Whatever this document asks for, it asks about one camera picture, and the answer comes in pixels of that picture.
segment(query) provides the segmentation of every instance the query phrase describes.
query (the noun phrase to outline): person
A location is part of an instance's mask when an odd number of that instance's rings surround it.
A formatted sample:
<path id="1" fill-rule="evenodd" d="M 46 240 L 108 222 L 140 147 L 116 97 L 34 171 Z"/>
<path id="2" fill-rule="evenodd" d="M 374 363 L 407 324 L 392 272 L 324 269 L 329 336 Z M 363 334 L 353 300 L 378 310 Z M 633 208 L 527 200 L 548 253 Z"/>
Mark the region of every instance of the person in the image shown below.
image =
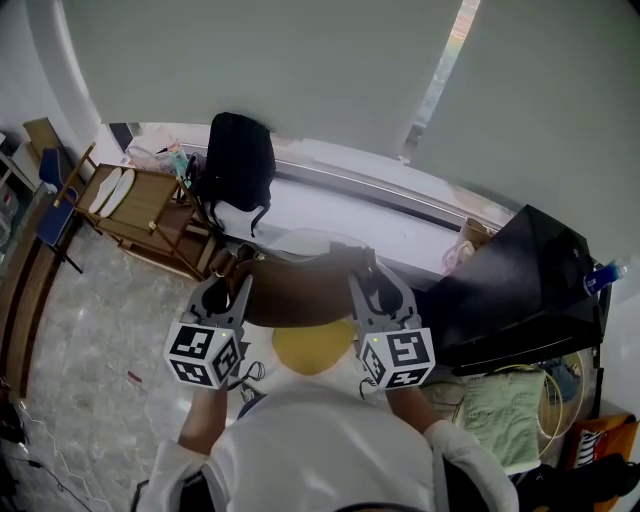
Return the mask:
<path id="1" fill-rule="evenodd" d="M 472 493 L 456 488 L 443 461 L 486 505 L 465 510 L 518 510 L 497 459 L 443 420 L 419 388 L 386 396 L 390 412 L 298 384 L 261 397 L 227 427 L 226 387 L 198 388 L 177 443 L 160 444 L 137 510 L 454 510 L 452 501 Z"/>

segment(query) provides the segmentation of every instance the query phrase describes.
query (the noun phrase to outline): yellow cloth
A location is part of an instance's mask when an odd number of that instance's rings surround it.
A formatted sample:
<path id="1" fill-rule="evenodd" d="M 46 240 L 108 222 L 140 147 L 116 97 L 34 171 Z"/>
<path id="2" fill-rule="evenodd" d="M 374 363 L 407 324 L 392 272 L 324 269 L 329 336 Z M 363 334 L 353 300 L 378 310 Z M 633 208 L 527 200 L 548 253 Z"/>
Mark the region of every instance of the yellow cloth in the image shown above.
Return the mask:
<path id="1" fill-rule="evenodd" d="M 317 375 L 349 350 L 356 327 L 345 321 L 319 327 L 276 329 L 273 349 L 280 362 L 301 375 Z"/>

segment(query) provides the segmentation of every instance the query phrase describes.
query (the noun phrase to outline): white shirt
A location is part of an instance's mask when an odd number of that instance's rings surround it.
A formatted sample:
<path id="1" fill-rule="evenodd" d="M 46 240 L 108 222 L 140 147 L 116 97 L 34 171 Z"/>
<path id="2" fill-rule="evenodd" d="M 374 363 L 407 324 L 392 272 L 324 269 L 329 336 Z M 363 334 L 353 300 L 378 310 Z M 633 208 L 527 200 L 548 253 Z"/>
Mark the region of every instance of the white shirt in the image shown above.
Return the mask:
<path id="1" fill-rule="evenodd" d="M 432 447 L 465 467 L 490 510 L 518 510 L 504 471 L 470 434 L 439 421 L 422 436 L 387 411 L 318 386 L 268 395 L 209 457 L 164 441 L 138 510 L 176 511 L 179 482 L 202 470 L 216 512 L 329 512 L 365 502 L 433 512 Z"/>

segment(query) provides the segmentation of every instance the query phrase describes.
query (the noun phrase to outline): blue chair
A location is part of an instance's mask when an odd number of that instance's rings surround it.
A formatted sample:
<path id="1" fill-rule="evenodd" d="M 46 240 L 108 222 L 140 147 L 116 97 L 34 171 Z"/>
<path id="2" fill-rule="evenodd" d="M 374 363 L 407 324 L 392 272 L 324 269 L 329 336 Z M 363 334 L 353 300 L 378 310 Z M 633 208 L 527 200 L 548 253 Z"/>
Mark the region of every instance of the blue chair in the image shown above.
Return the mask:
<path id="1" fill-rule="evenodd" d="M 66 159 L 64 159 L 60 152 L 61 150 L 56 148 L 43 149 L 42 160 L 40 161 L 40 179 L 55 187 L 56 192 L 60 192 L 63 189 L 63 183 L 69 176 Z M 62 233 L 73 215 L 73 205 L 77 200 L 78 191 L 69 186 L 65 196 L 60 198 L 59 206 L 54 206 L 53 201 L 51 205 L 49 205 L 49 208 L 40 220 L 40 224 L 38 224 L 36 235 L 47 244 L 62 261 L 66 261 L 82 274 L 80 267 L 78 267 L 58 245 Z"/>

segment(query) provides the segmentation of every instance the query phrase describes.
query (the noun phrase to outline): black backpack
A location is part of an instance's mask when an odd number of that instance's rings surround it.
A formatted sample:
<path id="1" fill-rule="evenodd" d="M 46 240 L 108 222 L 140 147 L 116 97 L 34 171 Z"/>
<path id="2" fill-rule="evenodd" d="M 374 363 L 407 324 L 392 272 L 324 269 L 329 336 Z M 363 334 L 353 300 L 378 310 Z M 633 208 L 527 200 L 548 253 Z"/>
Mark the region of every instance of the black backpack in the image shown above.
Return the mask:
<path id="1" fill-rule="evenodd" d="M 225 201 L 245 212 L 258 206 L 263 210 L 251 222 L 251 236 L 258 221 L 271 206 L 269 186 L 276 173 L 276 161 L 269 130 L 248 117 L 224 112 L 211 123 L 209 147 L 204 169 L 197 159 L 189 162 L 187 176 L 192 193 L 201 204 L 210 202 L 209 211 L 220 229 L 214 208 Z"/>

